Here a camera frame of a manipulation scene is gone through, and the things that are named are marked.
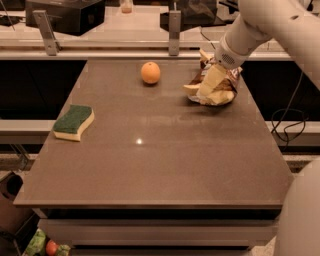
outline white robotic arm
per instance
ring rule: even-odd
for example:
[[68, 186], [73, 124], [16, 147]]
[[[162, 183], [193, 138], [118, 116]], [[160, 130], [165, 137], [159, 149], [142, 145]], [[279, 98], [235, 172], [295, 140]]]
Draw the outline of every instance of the white robotic arm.
[[216, 60], [227, 69], [237, 68], [274, 38], [320, 90], [320, 19], [306, 11], [309, 3], [239, 0], [240, 14], [222, 37]]

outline crumpled paper bag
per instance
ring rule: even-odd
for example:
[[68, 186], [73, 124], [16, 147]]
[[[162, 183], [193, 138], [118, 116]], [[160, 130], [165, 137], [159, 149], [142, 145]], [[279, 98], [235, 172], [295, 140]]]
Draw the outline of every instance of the crumpled paper bag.
[[200, 71], [183, 89], [191, 101], [201, 105], [219, 106], [236, 97], [241, 68], [232, 70], [219, 65], [214, 56], [200, 50]]

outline sponge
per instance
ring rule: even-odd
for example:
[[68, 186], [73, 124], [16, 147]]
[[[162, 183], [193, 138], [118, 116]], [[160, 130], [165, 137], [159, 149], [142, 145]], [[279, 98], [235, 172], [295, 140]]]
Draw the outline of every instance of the sponge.
[[53, 133], [58, 139], [80, 141], [81, 134], [93, 120], [91, 107], [70, 105], [70, 109], [53, 125]]

